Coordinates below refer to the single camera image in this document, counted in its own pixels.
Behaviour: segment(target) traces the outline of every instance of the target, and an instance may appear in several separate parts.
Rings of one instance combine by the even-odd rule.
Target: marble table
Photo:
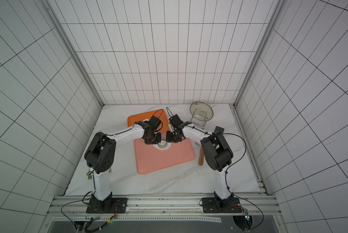
[[[212,104],[210,106],[214,111],[214,117],[206,123],[205,130],[213,132],[215,126],[220,126],[225,129],[225,133],[240,135],[228,104]],[[101,111],[92,135],[100,131],[103,133],[112,133],[124,129],[127,127],[128,116],[157,109],[166,110],[166,107],[169,107],[173,114],[178,114],[182,121],[191,120],[189,104],[106,105]],[[225,139],[234,154],[232,161],[237,161],[245,150],[242,140],[233,135],[225,135]],[[192,140],[191,143],[196,154],[196,158],[193,161],[145,175],[137,172],[133,141],[117,148],[114,163],[109,173],[112,193],[116,195],[127,195],[214,192],[214,171],[208,166],[205,160],[202,166],[198,165],[200,147]],[[93,180],[88,180],[86,175],[88,171],[89,167],[86,165],[86,161],[82,155],[66,190],[66,196],[84,195],[94,189]],[[259,192],[255,174],[247,155],[228,170],[227,183],[233,192]]]

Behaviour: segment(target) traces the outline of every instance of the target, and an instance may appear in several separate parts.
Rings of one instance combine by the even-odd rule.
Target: wooden rolling pin
[[[202,148],[200,150],[200,157],[199,157],[199,165],[202,166],[204,163],[204,151],[202,151]]]

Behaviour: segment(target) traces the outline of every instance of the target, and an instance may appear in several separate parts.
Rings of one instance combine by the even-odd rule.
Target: metal plate
[[[115,203],[119,206],[119,213],[123,214],[126,211],[127,198],[112,198],[111,196],[104,201],[103,208],[100,206],[100,201],[94,196],[90,199],[86,213],[88,214],[114,214],[116,213]]]
[[[204,213],[241,213],[241,208],[234,208],[231,205],[223,209],[223,211],[217,209],[215,205],[215,198],[202,198],[202,209]],[[238,198],[234,198],[232,203],[234,205],[240,205]]]

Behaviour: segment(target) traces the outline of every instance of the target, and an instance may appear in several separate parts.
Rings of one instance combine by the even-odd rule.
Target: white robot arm
[[[183,123],[178,115],[172,116],[169,121],[174,129],[166,132],[168,142],[177,143],[183,138],[190,138],[202,145],[206,162],[215,171],[215,198],[221,206],[227,205],[233,196],[227,189],[225,171],[231,164],[233,154],[222,135],[224,129],[216,127],[214,133],[204,132],[190,122]],[[161,120],[152,116],[149,121],[136,122],[118,132],[95,134],[85,159],[88,166],[94,168],[94,197],[97,200],[102,202],[111,196],[108,170],[113,163],[116,148],[138,138],[143,138],[146,144],[158,144],[161,141],[161,133],[157,132],[160,125]]]

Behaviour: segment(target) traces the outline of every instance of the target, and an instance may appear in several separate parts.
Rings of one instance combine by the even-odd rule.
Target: black cable
[[[162,122],[160,123],[160,125],[161,125],[161,128],[160,129],[153,129],[153,132],[158,132],[164,127],[164,124]]]
[[[92,171],[88,171],[88,172],[86,173],[86,175],[89,176],[89,175],[91,175],[94,171],[95,171],[95,168],[94,168]]]
[[[204,133],[204,134],[213,135],[213,136],[229,134],[229,135],[235,135],[235,136],[237,136],[237,137],[240,137],[239,135],[236,135],[236,134],[233,134],[233,133],[209,134],[209,133],[204,132],[204,131],[202,131],[202,130],[200,130],[200,129],[197,129],[197,130],[200,131],[200,132],[202,132],[202,133]],[[246,153],[246,143],[245,143],[245,140],[244,140],[242,137],[240,137],[240,138],[241,138],[242,141],[244,142],[245,151],[244,151],[244,153],[242,154],[242,157],[241,157],[241,158],[239,158],[236,162],[234,162],[233,164],[231,164],[230,166],[228,166],[228,168],[227,168],[226,171],[225,171],[225,175],[224,175],[224,179],[225,179],[225,181],[226,181],[227,190],[228,190],[231,194],[233,194],[233,193],[229,190],[229,186],[228,186],[228,184],[227,184],[227,170],[228,170],[232,165],[234,165],[234,164],[236,164],[238,161],[242,160],[242,158],[244,157],[244,155],[245,155],[245,153]],[[258,206],[256,206],[254,203],[252,203],[252,202],[250,202],[250,201],[248,201],[248,200],[246,200],[246,199],[244,199],[244,198],[242,198],[242,197],[239,197],[239,196],[237,196],[237,195],[235,195],[235,194],[233,194],[233,195],[234,195],[235,197],[237,197],[237,198],[243,199],[243,200],[245,200],[245,201],[251,203],[251,204],[252,204],[253,206],[255,206],[255,207],[261,212],[261,214],[262,214],[262,221],[261,221],[258,225],[256,225],[255,227],[252,227],[252,228],[250,228],[250,229],[248,229],[248,230],[255,229],[255,228],[258,227],[260,224],[262,224],[262,222],[263,222],[264,219],[265,219],[265,216],[264,216],[263,212],[261,211],[261,209],[260,209]]]
[[[92,198],[92,196],[91,196],[90,198],[88,198],[88,199],[85,199],[85,197],[86,197],[89,193],[93,193],[93,192],[90,191],[90,192],[86,193],[86,194],[83,196],[82,200],[72,201],[72,202],[70,202],[70,203],[76,203],[76,202],[79,202],[79,201],[82,201],[82,202],[83,202],[83,201],[90,200],[90,199]],[[65,217],[67,217],[67,218],[69,219],[69,221],[73,224],[74,229],[77,230],[77,229],[76,229],[76,225],[74,224],[74,222],[73,222],[67,215],[65,215],[65,213],[63,212],[63,207],[65,207],[66,205],[68,205],[68,204],[70,204],[70,203],[64,204],[64,205],[60,208],[60,211],[61,211],[61,213],[62,213]]]
[[[169,116],[172,117],[172,116],[173,116],[173,113],[171,112],[171,110],[170,110],[168,107],[166,107],[166,110],[168,111]]]
[[[161,115],[162,115],[162,113],[164,112],[164,110],[163,109],[159,109],[159,110],[157,110],[152,116],[154,116],[158,111],[160,111],[161,110],[161,114],[158,116],[158,118],[160,118],[161,117]]]
[[[94,218],[91,218],[91,220],[90,221],[88,221],[86,224],[85,224],[85,227],[83,228],[84,230],[85,230],[85,232],[86,233],[93,233],[93,232],[96,232],[96,231],[99,231],[99,230],[101,230],[104,226],[106,226],[108,223],[110,223],[111,222],[111,220],[113,220],[116,216],[117,216],[117,214],[120,212],[120,210],[119,210],[119,207],[118,207],[118,204],[113,204],[112,205],[112,207],[113,206],[116,206],[116,213],[112,216],[112,217],[110,217],[105,223],[103,223],[100,227],[97,227],[97,228],[95,228],[95,229],[91,229],[91,230],[88,230],[88,228],[93,224],[93,222],[94,222]]]
[[[260,209],[258,206],[256,206],[254,203],[252,203],[252,202],[250,202],[250,201],[248,201],[248,200],[246,200],[246,199],[244,199],[244,198],[242,198],[242,197],[236,196],[235,194],[234,194],[234,196],[237,197],[237,198],[241,198],[241,199],[243,199],[243,200],[245,200],[245,201],[251,203],[251,204],[252,204],[253,206],[255,206],[257,209],[259,209],[259,211],[260,211],[261,214],[262,214],[262,221],[261,221],[258,225],[256,225],[255,227],[249,228],[248,230],[252,230],[252,229],[258,227],[260,224],[263,223],[263,221],[265,220],[265,216],[264,216],[263,212],[261,211],[261,209]]]
[[[107,134],[107,133],[105,133],[105,134],[103,134],[102,136],[100,136],[100,139],[101,139],[103,136],[115,136],[115,135],[117,135],[117,134],[125,133],[125,132],[127,132],[127,131],[129,131],[129,130],[132,130],[135,124],[136,124],[136,121],[135,121],[134,124],[131,126],[131,128],[129,128],[129,129],[123,131],[123,132],[120,132],[120,133],[115,133],[115,134]]]

